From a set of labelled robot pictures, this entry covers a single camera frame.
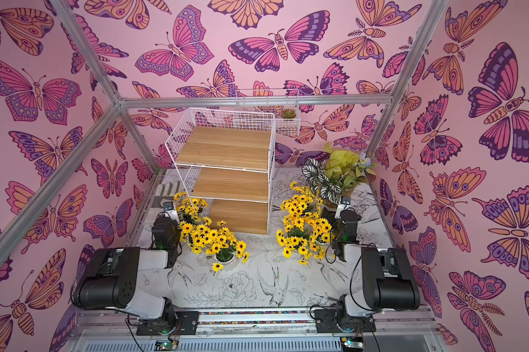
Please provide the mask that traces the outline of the sunflower pot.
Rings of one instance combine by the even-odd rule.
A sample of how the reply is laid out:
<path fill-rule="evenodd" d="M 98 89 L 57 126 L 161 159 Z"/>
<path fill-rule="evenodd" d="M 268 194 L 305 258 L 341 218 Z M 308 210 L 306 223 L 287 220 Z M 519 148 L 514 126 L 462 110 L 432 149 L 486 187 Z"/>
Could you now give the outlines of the sunflower pot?
<path fill-rule="evenodd" d="M 328 245 L 332 241 L 332 225 L 325 218 L 313 218 L 307 221 L 311 228 L 309 241 L 318 245 Z"/>
<path fill-rule="evenodd" d="M 198 224 L 202 221 L 202 213 L 209 204 L 205 199 L 192 198 L 187 192 L 180 192 L 173 196 L 179 220 L 190 224 Z"/>
<path fill-rule="evenodd" d="M 209 217 L 203 217 L 197 223 L 181 221 L 179 223 L 180 240 L 186 243 L 192 252 L 197 255 L 202 253 L 212 255 L 211 224 L 212 220 Z"/>
<path fill-rule="evenodd" d="M 291 182 L 289 188 L 294 194 L 280 204 L 284 215 L 283 225 L 303 229 L 305 224 L 314 224 L 320 218 L 320 198 L 308 186 L 302 186 L 296 181 Z"/>
<path fill-rule="evenodd" d="M 214 273 L 223 271 L 227 263 L 233 263 L 236 259 L 241 259 L 242 263 L 246 263 L 251 256 L 248 252 L 248 245 L 239 240 L 223 220 L 216 223 L 216 228 L 209 230 L 204 240 L 207 252 L 214 255 L 212 264 Z"/>
<path fill-rule="evenodd" d="M 278 230 L 276 240 L 286 259 L 295 258 L 299 264 L 308 265 L 312 260 L 321 261 L 325 258 L 330 234 L 317 231 L 308 234 L 293 227 L 289 231 Z"/>

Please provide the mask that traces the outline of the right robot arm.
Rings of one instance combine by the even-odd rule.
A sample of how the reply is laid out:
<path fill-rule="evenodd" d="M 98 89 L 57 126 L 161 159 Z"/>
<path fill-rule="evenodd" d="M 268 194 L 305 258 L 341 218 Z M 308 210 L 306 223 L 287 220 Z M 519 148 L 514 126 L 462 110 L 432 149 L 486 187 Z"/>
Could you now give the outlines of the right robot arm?
<path fill-rule="evenodd" d="M 322 216 L 333 227 L 326 258 L 351 269 L 347 292 L 336 304 L 339 317 L 359 318 L 388 310 L 408 311 L 420 307 L 421 294 L 404 249 L 360 243 L 358 223 L 361 216 L 352 209 L 324 209 Z"/>

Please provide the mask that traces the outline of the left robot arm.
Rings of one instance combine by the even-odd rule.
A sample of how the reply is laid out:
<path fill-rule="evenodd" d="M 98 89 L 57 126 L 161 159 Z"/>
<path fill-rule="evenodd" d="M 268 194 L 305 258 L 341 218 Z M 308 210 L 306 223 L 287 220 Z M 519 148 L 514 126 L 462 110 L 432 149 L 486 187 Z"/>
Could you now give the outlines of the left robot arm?
<path fill-rule="evenodd" d="M 151 228 L 154 247 L 100 249 L 72 289 L 72 304 L 83 310 L 108 309 L 141 321 L 173 325 L 176 314 L 169 299 L 138 287 L 141 271 L 173 268 L 182 253 L 177 211 L 161 212 Z"/>

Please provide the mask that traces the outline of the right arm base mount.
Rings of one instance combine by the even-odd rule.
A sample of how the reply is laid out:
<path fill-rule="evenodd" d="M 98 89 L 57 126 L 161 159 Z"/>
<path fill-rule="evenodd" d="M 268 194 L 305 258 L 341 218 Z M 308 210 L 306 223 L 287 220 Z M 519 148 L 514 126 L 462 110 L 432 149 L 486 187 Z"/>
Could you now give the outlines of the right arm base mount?
<path fill-rule="evenodd" d="M 361 333 L 376 332 L 374 319 L 370 316 L 351 317 L 334 308 L 313 307 L 309 312 L 310 318 L 316 324 L 318 333 Z"/>

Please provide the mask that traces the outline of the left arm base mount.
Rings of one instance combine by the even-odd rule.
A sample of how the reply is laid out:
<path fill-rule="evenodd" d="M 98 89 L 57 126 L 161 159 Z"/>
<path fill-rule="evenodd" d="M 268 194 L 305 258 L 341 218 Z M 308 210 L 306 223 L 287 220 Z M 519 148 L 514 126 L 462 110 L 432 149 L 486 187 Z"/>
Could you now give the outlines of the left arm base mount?
<path fill-rule="evenodd" d="M 191 336 L 198 328 L 200 312 L 179 311 L 156 320 L 139 321 L 136 335 L 150 337 Z"/>

